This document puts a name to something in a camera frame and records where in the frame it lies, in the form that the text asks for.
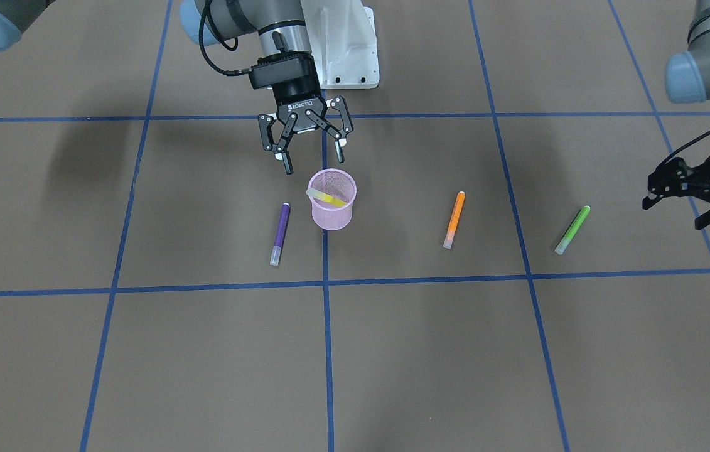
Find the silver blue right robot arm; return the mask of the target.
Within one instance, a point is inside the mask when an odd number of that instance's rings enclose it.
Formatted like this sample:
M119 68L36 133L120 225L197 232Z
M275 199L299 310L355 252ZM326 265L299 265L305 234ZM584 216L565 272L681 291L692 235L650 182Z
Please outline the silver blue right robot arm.
M254 66L213 69L226 77L246 75L253 89L271 89L276 111L257 120L262 147L292 174L288 146L302 132L326 132L338 162L345 160L351 115L343 97L326 100L322 91L366 82L362 70L377 42L369 12L360 1L184 1L180 19L205 61L207 46L233 51L240 37L257 34L263 57Z

